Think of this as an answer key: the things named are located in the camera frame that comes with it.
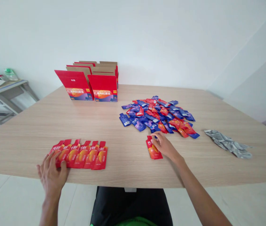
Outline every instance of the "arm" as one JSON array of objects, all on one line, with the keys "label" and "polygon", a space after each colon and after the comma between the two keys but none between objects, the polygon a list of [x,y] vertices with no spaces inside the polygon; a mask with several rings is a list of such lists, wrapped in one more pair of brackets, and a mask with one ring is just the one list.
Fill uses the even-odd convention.
[{"label": "arm", "polygon": [[67,179],[66,162],[61,162],[61,171],[55,165],[61,152],[46,155],[42,164],[37,165],[38,175],[45,190],[40,226],[58,225],[58,208],[62,188]]},{"label": "arm", "polygon": [[184,158],[177,152],[163,133],[155,132],[152,136],[152,142],[156,148],[170,158],[179,169],[181,179],[202,225],[231,225],[223,212],[188,168]]}]

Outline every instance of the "green shirt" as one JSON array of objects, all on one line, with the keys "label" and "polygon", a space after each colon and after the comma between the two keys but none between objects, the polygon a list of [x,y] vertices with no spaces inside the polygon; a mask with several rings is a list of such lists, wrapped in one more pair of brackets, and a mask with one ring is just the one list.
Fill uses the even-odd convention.
[{"label": "green shirt", "polygon": [[115,226],[157,226],[157,225],[145,218],[135,217],[135,218],[123,221]]}]

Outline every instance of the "wooden table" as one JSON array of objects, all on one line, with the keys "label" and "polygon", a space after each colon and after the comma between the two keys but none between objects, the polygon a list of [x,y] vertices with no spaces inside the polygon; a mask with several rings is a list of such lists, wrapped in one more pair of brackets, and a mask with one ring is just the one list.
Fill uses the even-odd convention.
[{"label": "wooden table", "polygon": [[[266,182],[266,126],[203,90],[119,85],[118,102],[71,100],[60,87],[29,109],[0,126],[0,174],[37,178],[36,164],[62,139],[106,141],[105,170],[71,169],[68,182],[100,186],[175,188],[181,181],[169,159],[152,160],[146,146],[150,130],[123,127],[121,108],[135,99],[158,95],[193,114],[194,140],[168,134],[200,183],[231,186]],[[203,132],[216,129],[253,146],[252,159],[238,159]]]}]

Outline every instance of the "finger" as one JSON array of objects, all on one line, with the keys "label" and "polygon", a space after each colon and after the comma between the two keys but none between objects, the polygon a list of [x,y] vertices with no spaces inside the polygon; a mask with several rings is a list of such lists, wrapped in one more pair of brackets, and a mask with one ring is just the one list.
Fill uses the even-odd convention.
[{"label": "finger", "polygon": [[161,141],[163,140],[163,136],[160,134],[160,133],[158,133],[158,132],[154,132],[154,133],[152,133],[151,134],[151,136],[152,136],[152,138],[153,138],[153,140],[155,140],[155,136],[158,138],[158,140],[160,141],[160,143],[161,143]]},{"label": "finger", "polygon": [[152,143],[158,150],[161,148],[160,144],[155,139],[152,139]]},{"label": "finger", "polygon": [[50,153],[50,155],[44,161],[44,170],[49,168],[50,159],[54,155],[55,152]]},{"label": "finger", "polygon": [[157,131],[156,133],[159,134],[159,135],[162,136],[162,137],[165,137],[165,136],[164,136],[164,133],[162,133],[161,131]]},{"label": "finger", "polygon": [[48,157],[48,154],[46,154],[46,155],[45,155],[45,157],[44,157],[44,159],[43,159],[43,161],[42,161],[42,164],[41,164],[41,165],[43,165],[43,164],[44,164],[44,162],[45,162],[45,160],[47,159],[47,157]]},{"label": "finger", "polygon": [[40,165],[37,165],[37,171],[38,171],[39,178],[41,179],[42,174],[41,174],[41,170],[40,170]]},{"label": "finger", "polygon": [[65,179],[67,178],[67,166],[66,166],[66,161],[62,161],[61,162],[61,172],[60,172],[60,176]]},{"label": "finger", "polygon": [[49,167],[51,168],[57,168],[56,165],[55,165],[55,162],[57,161],[57,158],[60,156],[62,152],[59,151],[58,153],[56,153],[51,159],[50,159],[50,164],[49,164]]}]

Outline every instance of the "floor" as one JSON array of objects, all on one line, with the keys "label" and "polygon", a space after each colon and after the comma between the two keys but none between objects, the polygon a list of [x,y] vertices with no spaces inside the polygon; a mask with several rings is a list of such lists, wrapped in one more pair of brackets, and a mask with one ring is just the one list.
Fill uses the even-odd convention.
[{"label": "floor", "polygon": [[[233,225],[266,225],[266,183],[207,188]],[[66,183],[59,225],[88,226],[96,186]],[[201,225],[183,188],[165,189],[174,225]],[[0,225],[38,225],[44,199],[37,179],[0,175]]]}]

